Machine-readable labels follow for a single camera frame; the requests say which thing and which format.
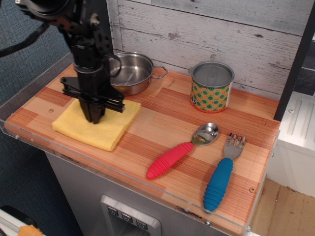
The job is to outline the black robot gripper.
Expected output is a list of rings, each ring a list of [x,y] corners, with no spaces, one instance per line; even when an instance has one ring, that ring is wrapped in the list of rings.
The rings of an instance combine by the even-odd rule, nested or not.
[[[87,69],[75,67],[76,77],[62,77],[63,92],[79,99],[81,109],[88,122],[98,124],[105,109],[123,112],[124,95],[110,83],[110,77],[103,67]]]

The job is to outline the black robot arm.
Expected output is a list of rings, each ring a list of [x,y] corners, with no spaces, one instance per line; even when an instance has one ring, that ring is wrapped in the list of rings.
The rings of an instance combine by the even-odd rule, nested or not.
[[[76,98],[87,121],[99,123],[106,109],[122,112],[124,95],[110,84],[120,69],[110,71],[114,55],[107,2],[104,0],[17,0],[27,16],[55,26],[74,59],[76,77],[63,77],[63,93]]]

